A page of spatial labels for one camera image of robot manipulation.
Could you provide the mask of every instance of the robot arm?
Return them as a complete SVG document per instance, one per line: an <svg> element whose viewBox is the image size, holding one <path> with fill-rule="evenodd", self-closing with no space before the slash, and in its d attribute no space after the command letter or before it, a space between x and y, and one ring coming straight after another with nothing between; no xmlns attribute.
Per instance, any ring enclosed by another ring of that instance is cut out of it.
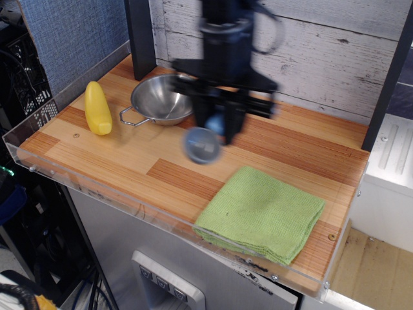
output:
<svg viewBox="0 0 413 310"><path fill-rule="evenodd" d="M177 59L172 63L177 71L198 78L195 82L178 78L175 84L177 92L191 96L197 126L205 127L217 106L221 107L226 144L231 144L241 131L246 113L270 118L275 109L277 84L251 67L256 10L256 0L203 0L199 24L203 59ZM238 91L224 91L218 86ZM267 93L270 100L250 97L250 91Z"/></svg>

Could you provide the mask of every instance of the screw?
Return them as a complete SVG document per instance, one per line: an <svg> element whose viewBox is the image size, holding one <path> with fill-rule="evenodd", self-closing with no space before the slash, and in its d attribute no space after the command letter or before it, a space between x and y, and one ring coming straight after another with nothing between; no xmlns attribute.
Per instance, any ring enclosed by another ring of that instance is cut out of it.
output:
<svg viewBox="0 0 413 310"><path fill-rule="evenodd" d="M337 235L336 234L328 234L328 239L330 239L331 241L335 241L337 239Z"/></svg>

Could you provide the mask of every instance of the metal cabinet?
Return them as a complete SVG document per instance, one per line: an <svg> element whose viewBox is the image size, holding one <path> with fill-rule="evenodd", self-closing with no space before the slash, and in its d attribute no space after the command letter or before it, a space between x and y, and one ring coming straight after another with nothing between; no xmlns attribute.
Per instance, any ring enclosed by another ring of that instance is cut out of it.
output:
<svg viewBox="0 0 413 310"><path fill-rule="evenodd" d="M189 294L187 287L174 284L174 277L202 292L205 309L296 308L297 296L244 266L81 192L69 192L120 309L163 309L172 302L175 285L179 292ZM160 278L161 284L149 282L140 267L151 272L152 279ZM189 303L176 305L172 309L202 309Z"/></svg>

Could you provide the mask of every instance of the green cloth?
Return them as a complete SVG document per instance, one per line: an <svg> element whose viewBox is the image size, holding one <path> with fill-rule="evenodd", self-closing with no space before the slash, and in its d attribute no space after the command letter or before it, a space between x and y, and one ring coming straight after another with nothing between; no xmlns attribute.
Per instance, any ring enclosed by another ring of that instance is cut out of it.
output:
<svg viewBox="0 0 413 310"><path fill-rule="evenodd" d="M196 220L206 241L243 250L205 231L289 265L302 250L325 201L251 167L239 169Z"/></svg>

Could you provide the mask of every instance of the bowl handle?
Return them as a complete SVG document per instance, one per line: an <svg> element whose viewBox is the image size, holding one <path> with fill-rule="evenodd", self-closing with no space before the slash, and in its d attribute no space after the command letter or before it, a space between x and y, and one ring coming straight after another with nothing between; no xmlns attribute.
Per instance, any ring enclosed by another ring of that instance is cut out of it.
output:
<svg viewBox="0 0 413 310"><path fill-rule="evenodd" d="M143 121L140 121L139 123L131 123L131 122L129 122L129 121L125 121L125 120L123 119L123 115L122 115L122 114L125 113L125 112L128 112L131 108L132 108L132 106L130 106L130 107L122 110L121 112L119 112L119 116L120 116L120 118L121 118L121 122L122 122L122 123L127 124L127 125L131 125L131 126L139 126L139 125L142 125L143 123L146 123L147 121L151 121L151 120L152 120L151 118L147 118L147 119L144 119Z"/></svg>

